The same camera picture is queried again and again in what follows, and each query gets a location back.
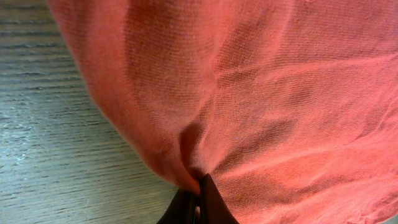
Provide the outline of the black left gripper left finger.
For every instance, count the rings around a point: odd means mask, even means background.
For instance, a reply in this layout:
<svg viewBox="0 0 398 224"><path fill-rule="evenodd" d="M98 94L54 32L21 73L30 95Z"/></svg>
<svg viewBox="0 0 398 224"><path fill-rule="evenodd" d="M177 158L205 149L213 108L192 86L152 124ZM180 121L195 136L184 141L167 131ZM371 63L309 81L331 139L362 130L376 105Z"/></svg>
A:
<svg viewBox="0 0 398 224"><path fill-rule="evenodd" d="M195 194L178 189L157 224L194 224L196 200Z"/></svg>

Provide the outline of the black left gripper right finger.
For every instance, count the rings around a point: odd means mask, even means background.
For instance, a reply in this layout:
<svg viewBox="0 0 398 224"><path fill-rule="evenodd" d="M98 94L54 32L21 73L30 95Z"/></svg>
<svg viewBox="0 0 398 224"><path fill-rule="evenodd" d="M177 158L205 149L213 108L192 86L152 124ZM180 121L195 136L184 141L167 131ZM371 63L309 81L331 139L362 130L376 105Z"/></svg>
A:
<svg viewBox="0 0 398 224"><path fill-rule="evenodd" d="M210 174L200 181L200 223L238 224L226 206Z"/></svg>

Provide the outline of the orange t-shirt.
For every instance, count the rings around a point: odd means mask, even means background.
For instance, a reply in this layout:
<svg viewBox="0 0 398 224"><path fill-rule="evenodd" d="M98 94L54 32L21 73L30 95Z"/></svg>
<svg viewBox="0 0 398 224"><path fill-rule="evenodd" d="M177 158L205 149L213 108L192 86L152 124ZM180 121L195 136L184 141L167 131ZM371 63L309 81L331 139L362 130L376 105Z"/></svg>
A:
<svg viewBox="0 0 398 224"><path fill-rule="evenodd" d="M397 215L397 2L50 1L94 102L240 223Z"/></svg>

